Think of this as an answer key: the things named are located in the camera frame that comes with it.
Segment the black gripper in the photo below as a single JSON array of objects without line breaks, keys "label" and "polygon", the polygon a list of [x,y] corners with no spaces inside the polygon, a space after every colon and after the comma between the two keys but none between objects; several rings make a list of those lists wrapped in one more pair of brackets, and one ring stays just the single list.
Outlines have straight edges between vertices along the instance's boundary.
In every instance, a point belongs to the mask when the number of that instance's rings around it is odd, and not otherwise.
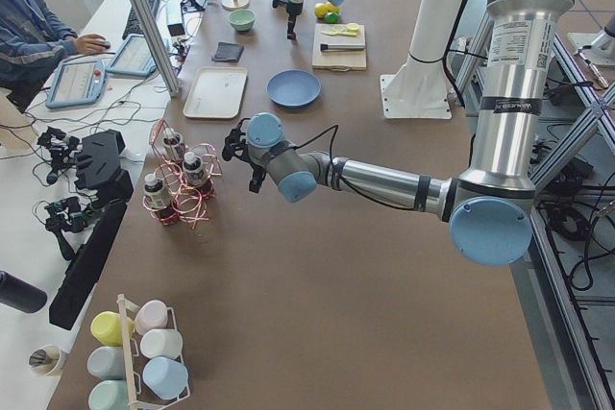
[{"label": "black gripper", "polygon": [[266,169],[252,160],[248,151],[245,151],[244,154],[246,156],[247,163],[253,170],[252,177],[249,181],[249,191],[259,193],[262,183],[267,175]]},{"label": "black gripper", "polygon": [[286,12],[288,14],[287,34],[289,40],[296,39],[296,19],[302,13],[304,0],[286,0]]}]

